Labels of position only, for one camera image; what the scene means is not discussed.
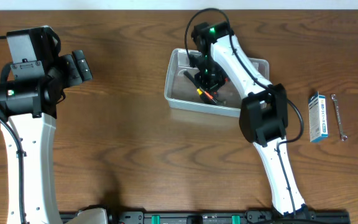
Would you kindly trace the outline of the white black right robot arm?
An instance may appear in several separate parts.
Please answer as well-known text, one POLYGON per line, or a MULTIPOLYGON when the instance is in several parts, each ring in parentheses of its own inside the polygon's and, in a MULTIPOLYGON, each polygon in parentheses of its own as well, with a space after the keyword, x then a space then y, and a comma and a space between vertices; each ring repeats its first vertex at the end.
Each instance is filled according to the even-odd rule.
POLYGON ((305 206, 298 191, 287 153, 288 106, 283 85, 273 85, 253 66, 242 51, 228 22, 198 24, 191 33, 198 54, 188 53, 190 66, 198 73, 185 75, 207 104, 221 105, 217 91, 232 82, 239 92, 239 126, 254 145, 264 165, 272 204, 282 217, 295 217, 305 206))

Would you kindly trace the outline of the red handled pliers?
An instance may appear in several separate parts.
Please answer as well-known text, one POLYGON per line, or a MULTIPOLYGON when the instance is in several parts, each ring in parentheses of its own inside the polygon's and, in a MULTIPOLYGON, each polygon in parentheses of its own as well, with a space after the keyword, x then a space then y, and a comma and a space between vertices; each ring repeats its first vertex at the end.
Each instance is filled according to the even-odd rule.
POLYGON ((217 97, 214 96, 212 93, 209 93, 208 91, 205 91, 204 94, 209 99, 209 101, 211 102, 212 105, 220 105, 220 106, 226 105, 225 100, 217 99, 217 97))

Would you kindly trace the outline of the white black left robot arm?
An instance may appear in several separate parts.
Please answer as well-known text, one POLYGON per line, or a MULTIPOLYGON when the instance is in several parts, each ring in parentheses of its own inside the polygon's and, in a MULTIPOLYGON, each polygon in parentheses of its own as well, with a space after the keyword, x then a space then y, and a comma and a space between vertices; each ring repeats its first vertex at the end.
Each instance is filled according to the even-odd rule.
POLYGON ((63 218, 53 171, 57 105, 65 89, 92 79, 81 50, 62 55, 49 26, 6 34, 12 60, 0 75, 0 120, 7 153, 8 223, 107 223, 101 206, 63 218))

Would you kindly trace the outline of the silver combination wrench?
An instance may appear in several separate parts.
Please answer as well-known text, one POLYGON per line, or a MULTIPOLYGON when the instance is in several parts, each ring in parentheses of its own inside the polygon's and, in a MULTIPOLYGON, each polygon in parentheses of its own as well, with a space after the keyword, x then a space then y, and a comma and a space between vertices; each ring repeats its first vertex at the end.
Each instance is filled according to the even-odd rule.
POLYGON ((336 94, 331 94, 331 99, 332 99, 332 101, 334 103, 334 107, 335 107, 336 119, 337 119, 337 124, 338 124, 341 141, 343 141, 343 142, 347 141, 348 137, 344 133, 344 130, 343 130, 342 120, 341 120, 341 115, 340 115, 340 110, 339 110, 339 103, 338 103, 336 94))

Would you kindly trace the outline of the blue white packaged tool card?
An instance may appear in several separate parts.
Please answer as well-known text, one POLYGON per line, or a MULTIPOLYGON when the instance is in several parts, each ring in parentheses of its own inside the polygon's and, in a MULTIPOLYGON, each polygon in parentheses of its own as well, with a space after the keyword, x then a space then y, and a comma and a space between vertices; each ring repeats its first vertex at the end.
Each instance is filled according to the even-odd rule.
POLYGON ((328 137, 326 97, 317 91, 308 100, 310 142, 320 142, 328 137))

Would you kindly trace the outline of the clear plastic container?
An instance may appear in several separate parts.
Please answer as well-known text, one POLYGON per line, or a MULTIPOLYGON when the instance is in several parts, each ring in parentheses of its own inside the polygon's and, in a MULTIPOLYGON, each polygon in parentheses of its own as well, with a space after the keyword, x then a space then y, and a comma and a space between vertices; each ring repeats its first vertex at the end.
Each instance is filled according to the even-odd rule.
POLYGON ((253 76, 264 85, 270 85, 269 63, 264 59, 247 58, 239 54, 243 60, 238 61, 236 56, 221 56, 213 63, 227 76, 225 84, 217 89, 214 96, 216 105, 206 104, 200 97, 195 84, 185 75, 188 72, 192 77, 200 72, 198 67, 191 67, 188 57, 201 56, 197 50, 174 49, 167 68, 164 96, 171 108, 211 113, 223 116, 240 117, 242 100, 250 93, 258 94, 265 89, 256 84, 249 76, 253 76))

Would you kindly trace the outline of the yellow black small screwdriver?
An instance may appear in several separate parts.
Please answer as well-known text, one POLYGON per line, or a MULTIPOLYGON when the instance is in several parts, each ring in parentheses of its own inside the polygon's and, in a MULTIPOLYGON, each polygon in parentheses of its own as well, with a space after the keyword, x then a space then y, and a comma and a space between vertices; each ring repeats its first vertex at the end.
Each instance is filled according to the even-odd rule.
POLYGON ((201 98, 203 103, 210 104, 209 97, 205 94, 205 92, 202 89, 198 88, 196 91, 199 94, 199 97, 201 98))

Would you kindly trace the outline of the black handled metal tool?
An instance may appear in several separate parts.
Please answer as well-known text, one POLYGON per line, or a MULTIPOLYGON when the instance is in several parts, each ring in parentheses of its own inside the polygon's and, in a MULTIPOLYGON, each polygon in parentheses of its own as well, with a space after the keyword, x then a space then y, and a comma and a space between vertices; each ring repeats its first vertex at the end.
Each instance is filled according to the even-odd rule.
POLYGON ((183 74, 194 84, 194 86, 196 88, 200 87, 200 84, 195 80, 195 78, 188 71, 184 71, 183 74))

